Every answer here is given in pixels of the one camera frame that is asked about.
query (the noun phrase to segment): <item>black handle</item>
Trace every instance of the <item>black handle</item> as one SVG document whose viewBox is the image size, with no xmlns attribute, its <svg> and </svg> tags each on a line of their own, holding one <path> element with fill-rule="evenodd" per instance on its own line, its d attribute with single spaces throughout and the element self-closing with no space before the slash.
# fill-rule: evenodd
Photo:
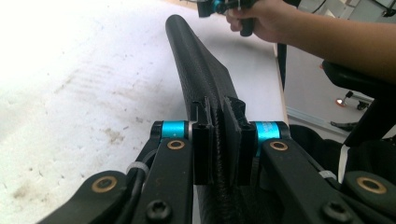
<svg viewBox="0 0 396 224">
<path fill-rule="evenodd" d="M 254 19 L 243 19 L 242 22 L 242 31 L 240 32 L 241 36 L 248 37 L 253 34 L 254 29 Z"/>
</svg>

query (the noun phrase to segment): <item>white tabletop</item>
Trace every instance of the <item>white tabletop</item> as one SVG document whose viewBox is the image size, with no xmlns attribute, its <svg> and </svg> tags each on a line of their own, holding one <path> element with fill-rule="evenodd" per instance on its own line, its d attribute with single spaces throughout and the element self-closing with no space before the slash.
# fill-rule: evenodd
<svg viewBox="0 0 396 224">
<path fill-rule="evenodd" d="M 163 1 L 10 1 L 0 9 L 0 223 L 34 223 L 89 176 L 125 172 L 153 121 L 186 119 L 165 21 L 230 71 L 248 120 L 285 120 L 273 44 Z"/>
</svg>

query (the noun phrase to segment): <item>blue metallic cylinder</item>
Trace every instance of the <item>blue metallic cylinder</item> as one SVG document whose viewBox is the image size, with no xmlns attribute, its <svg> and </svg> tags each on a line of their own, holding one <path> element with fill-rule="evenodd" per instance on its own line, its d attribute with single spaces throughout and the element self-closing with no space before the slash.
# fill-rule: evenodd
<svg viewBox="0 0 396 224">
<path fill-rule="evenodd" d="M 258 148 L 256 157 L 260 157 L 262 143 L 270 138 L 280 138 L 279 128 L 274 121 L 254 121 L 257 129 Z"/>
<path fill-rule="evenodd" d="M 165 120 L 163 122 L 162 138 L 184 138 L 185 121 L 184 120 Z"/>
</svg>

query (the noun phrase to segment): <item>gray floor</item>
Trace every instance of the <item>gray floor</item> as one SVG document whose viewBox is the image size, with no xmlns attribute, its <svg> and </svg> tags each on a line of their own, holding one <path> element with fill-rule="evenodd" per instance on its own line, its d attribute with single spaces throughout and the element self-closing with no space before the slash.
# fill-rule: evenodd
<svg viewBox="0 0 396 224">
<path fill-rule="evenodd" d="M 285 101 L 286 106 L 325 122 L 355 122 L 366 109 L 359 111 L 356 100 L 346 100 L 347 106 L 341 107 L 334 101 L 344 97 L 348 90 L 334 86 L 319 67 L 323 60 L 299 49 L 288 46 L 286 70 Z M 291 124 L 303 124 L 313 128 L 323 138 L 339 142 L 345 140 L 342 134 L 325 131 L 317 126 L 289 117 Z M 387 136 L 396 134 L 393 129 Z"/>
</svg>

